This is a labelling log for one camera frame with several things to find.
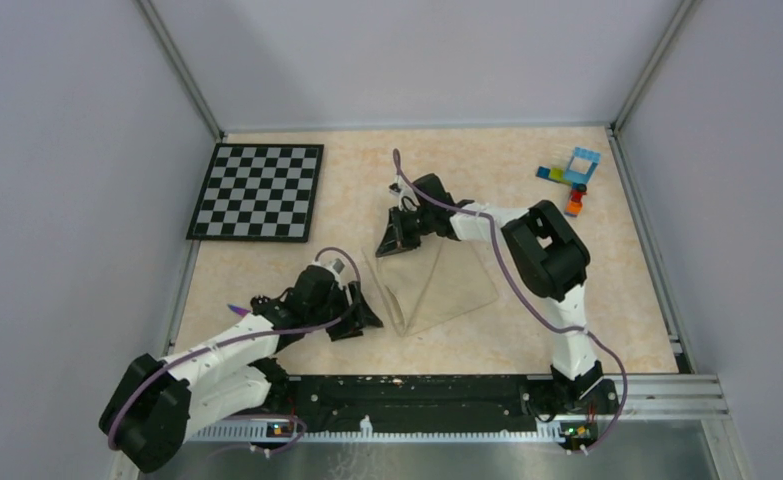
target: checkerboard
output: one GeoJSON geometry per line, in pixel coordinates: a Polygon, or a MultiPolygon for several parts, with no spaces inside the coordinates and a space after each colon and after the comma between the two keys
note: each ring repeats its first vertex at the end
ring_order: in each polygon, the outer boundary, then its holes
{"type": "Polygon", "coordinates": [[[188,238],[306,242],[323,145],[218,144],[188,238]]]}

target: beige table surface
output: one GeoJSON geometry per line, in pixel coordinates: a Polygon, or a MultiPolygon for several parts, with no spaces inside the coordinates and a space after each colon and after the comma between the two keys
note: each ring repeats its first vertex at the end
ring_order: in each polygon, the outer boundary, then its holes
{"type": "MultiPolygon", "coordinates": [[[[410,178],[434,172],[457,200],[528,207],[548,198],[561,208],[568,187],[538,179],[535,171],[539,165],[564,167],[573,148],[581,146],[602,154],[584,209],[569,220],[591,252],[586,289],[589,328],[621,356],[628,371],[676,372],[602,127],[260,133],[230,135],[228,141],[325,145],[311,235],[305,244],[203,241],[177,350],[237,322],[227,303],[249,306],[254,295],[275,296],[292,286],[315,253],[328,245],[355,257],[365,297],[382,316],[384,307],[360,248],[369,243],[376,223],[371,202],[394,179],[393,148],[401,150],[410,178]]],[[[405,338],[390,324],[336,343],[325,333],[314,333],[280,352],[280,363],[291,374],[549,372],[551,334],[514,298],[490,245],[474,248],[498,289],[496,303],[405,338]]],[[[349,275],[345,273],[344,280],[352,278],[349,275]]],[[[531,294],[528,298],[541,305],[531,294]]],[[[606,371],[617,371],[610,358],[598,355],[606,371]]]]}

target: black square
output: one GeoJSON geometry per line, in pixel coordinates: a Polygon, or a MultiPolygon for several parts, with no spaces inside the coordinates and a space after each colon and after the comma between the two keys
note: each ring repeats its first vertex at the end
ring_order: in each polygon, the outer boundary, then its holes
{"type": "MultiPolygon", "coordinates": [[[[322,159],[322,145],[216,145],[188,227],[188,238],[308,241],[322,159]],[[305,152],[300,156],[317,160],[292,158],[294,149],[305,152]],[[314,165],[304,167],[307,161],[314,165]],[[263,173],[272,178],[262,178],[263,173]],[[298,178],[288,178],[289,174],[298,178]],[[297,201],[307,202],[306,212],[294,213],[297,201]],[[286,212],[282,223],[279,222],[280,212],[286,212]],[[301,233],[292,233],[291,225],[301,226],[297,229],[301,233]]],[[[301,210],[306,208],[306,203],[301,203],[300,207],[301,210]]]]}

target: metal frame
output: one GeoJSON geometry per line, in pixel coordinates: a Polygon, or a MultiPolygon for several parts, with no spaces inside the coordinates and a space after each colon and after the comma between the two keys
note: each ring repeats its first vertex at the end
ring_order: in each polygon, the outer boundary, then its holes
{"type": "MultiPolygon", "coordinates": [[[[208,103],[206,102],[200,88],[195,82],[182,56],[173,43],[173,40],[158,14],[152,0],[134,0],[138,5],[142,16],[152,29],[156,41],[162,48],[166,59],[177,74],[177,79],[182,84],[189,99],[193,103],[197,113],[203,119],[206,127],[216,139],[224,138],[224,132],[220,128],[214,117],[208,103]]],[[[633,219],[636,224],[636,230],[639,235],[642,250],[647,261],[651,280],[656,290],[659,305],[662,309],[669,337],[672,342],[672,348],[675,355],[680,360],[685,361],[685,365],[680,364],[681,372],[689,372],[690,362],[688,361],[688,352],[690,351],[689,342],[683,335],[680,325],[680,314],[677,305],[670,294],[669,281],[665,274],[664,262],[659,254],[658,245],[653,235],[653,229],[649,215],[644,206],[640,190],[637,187],[637,180],[630,164],[629,156],[624,151],[621,144],[620,135],[624,127],[628,124],[633,112],[641,101],[643,95],[649,88],[652,80],[657,75],[661,65],[664,63],[669,52],[673,48],[677,37],[681,33],[683,26],[693,15],[700,0],[683,0],[672,18],[665,33],[660,38],[656,48],[653,51],[647,65],[630,91],[624,105],[620,109],[617,117],[607,128],[609,143],[615,158],[615,164],[624,186],[627,202],[630,207],[633,219]]],[[[185,301],[190,289],[193,276],[194,265],[199,251],[199,242],[192,242],[185,260],[182,271],[182,277],[178,292],[175,296],[174,309],[171,313],[171,322],[167,335],[165,353],[172,348],[175,337],[178,333],[182,315],[184,313],[185,301]]],[[[530,375],[531,379],[540,376],[530,375]]],[[[615,381],[619,393],[622,392],[621,379],[618,376],[610,377],[615,381]]],[[[718,478],[722,480],[751,478],[748,461],[743,453],[743,449],[738,440],[738,435],[731,421],[729,409],[724,399],[721,386],[715,375],[695,375],[695,374],[674,374],[674,375],[630,375],[630,395],[627,398],[625,415],[622,421],[653,421],[664,422],[672,420],[701,420],[710,453],[715,463],[718,478]]],[[[219,441],[216,437],[223,434],[226,438],[227,433],[234,437],[237,430],[229,430],[228,427],[234,425],[215,424],[205,429],[205,435],[201,438],[194,438],[192,441],[201,441],[206,437],[206,441],[219,441]]],[[[251,428],[242,430],[243,432],[253,432],[251,428]]],[[[308,435],[305,441],[375,441],[376,437],[372,432],[354,432],[352,436],[346,438],[333,439],[329,436],[308,435]]],[[[495,436],[489,437],[489,441],[524,441],[513,436],[495,436]]],[[[131,462],[122,453],[117,453],[112,468],[110,478],[112,480],[131,480],[139,478],[140,472],[131,464],[131,462]]]]}

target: light blue block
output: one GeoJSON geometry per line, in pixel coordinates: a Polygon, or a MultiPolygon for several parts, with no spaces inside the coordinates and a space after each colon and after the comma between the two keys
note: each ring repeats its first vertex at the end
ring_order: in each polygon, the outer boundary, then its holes
{"type": "Polygon", "coordinates": [[[576,147],[574,148],[574,154],[571,156],[571,160],[568,162],[568,166],[565,168],[565,173],[562,175],[562,177],[573,184],[584,183],[588,185],[588,182],[591,181],[591,175],[594,173],[594,170],[597,169],[597,165],[599,163],[600,163],[599,153],[592,150],[586,150],[584,148],[576,147]],[[571,169],[571,166],[574,163],[574,159],[577,158],[588,161],[590,163],[588,167],[588,171],[583,173],[571,169]]]}

